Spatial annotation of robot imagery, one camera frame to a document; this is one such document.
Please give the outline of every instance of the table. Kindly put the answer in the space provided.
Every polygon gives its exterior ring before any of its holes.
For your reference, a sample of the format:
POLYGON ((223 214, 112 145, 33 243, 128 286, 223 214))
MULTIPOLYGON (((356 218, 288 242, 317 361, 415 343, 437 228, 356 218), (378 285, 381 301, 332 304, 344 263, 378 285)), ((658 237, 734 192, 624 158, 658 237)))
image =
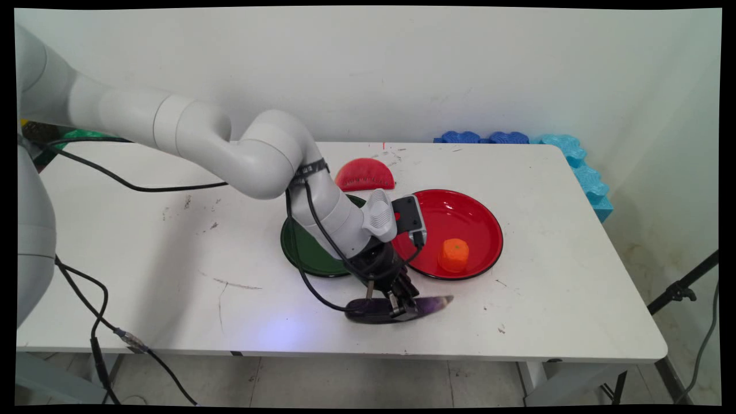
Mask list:
MULTIPOLYGON (((521 362, 527 405, 557 404, 655 362, 667 346, 561 151, 547 145, 320 142, 333 177, 354 158, 392 171, 392 197, 452 189, 488 207, 503 252, 477 278, 409 271, 421 295, 454 295, 445 310, 385 326, 352 323, 318 302, 282 254, 285 200, 226 186, 140 193, 66 158, 41 173, 57 219, 61 260, 107 285, 105 317, 165 353, 355 355, 521 362), (548 360, 561 360, 543 369, 548 360)), ((66 149, 140 186, 219 179, 137 144, 66 149)), ((354 193, 367 198, 369 192, 354 193)), ((365 295, 355 278, 311 277, 329 301, 365 295)), ((101 293, 80 281, 97 306, 101 293)), ((89 352, 94 316, 54 274, 17 331, 16 351, 89 352)), ((107 329, 103 352, 130 353, 107 329)))

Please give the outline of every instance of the floor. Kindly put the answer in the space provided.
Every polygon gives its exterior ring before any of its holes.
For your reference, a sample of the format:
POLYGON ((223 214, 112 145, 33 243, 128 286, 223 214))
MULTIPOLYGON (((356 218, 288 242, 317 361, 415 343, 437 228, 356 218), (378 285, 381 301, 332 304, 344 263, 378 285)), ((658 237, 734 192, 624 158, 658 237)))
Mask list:
MULTIPOLYGON (((34 354, 80 375, 89 354, 34 354)), ((521 407, 513 362, 161 355, 204 406, 318 408, 521 407)), ((615 378, 608 382, 615 386, 615 378)), ((189 405, 148 355, 121 358, 113 384, 123 404, 189 405)), ((15 405, 64 404, 15 386, 15 405)), ((610 404, 592 391, 569 405, 610 404)), ((629 371, 622 404, 672 404, 654 365, 629 371)))

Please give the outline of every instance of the white wall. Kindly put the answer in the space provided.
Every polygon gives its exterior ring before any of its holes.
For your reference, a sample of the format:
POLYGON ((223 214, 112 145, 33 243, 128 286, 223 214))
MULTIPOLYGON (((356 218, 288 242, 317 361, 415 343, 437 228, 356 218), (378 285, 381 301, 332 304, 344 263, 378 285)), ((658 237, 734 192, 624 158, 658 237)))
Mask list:
MULTIPOLYGON (((615 206, 605 228, 645 301, 718 246, 720 10, 248 7, 16 10, 77 69, 220 104, 239 136, 279 108, 319 140, 447 130, 578 136, 615 206)), ((657 316, 683 381, 710 323, 657 316)), ((718 335, 693 399, 720 403, 718 335)))
POLYGON ((326 141, 570 133, 593 166, 698 12, 495 7, 18 10, 73 66, 219 103, 239 136, 269 108, 326 141))

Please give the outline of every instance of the black tripod leg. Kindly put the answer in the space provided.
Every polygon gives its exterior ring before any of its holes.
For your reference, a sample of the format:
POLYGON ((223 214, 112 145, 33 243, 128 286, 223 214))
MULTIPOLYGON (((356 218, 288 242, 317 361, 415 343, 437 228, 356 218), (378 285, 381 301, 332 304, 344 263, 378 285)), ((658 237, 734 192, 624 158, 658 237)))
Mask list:
POLYGON ((616 389, 613 391, 613 402, 612 405, 619 405, 621 404, 621 395, 623 394, 623 385, 626 384, 626 373, 628 371, 624 371, 620 374, 618 374, 618 379, 616 380, 616 389))

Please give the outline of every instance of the carrot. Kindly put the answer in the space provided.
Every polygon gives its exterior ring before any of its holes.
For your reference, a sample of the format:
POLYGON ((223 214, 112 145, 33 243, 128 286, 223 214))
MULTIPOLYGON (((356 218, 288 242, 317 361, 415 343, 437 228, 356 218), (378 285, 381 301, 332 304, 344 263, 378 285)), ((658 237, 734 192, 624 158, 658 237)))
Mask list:
POLYGON ((437 262, 448 272, 459 273, 467 266, 470 249, 461 239, 447 239, 442 243, 437 262))

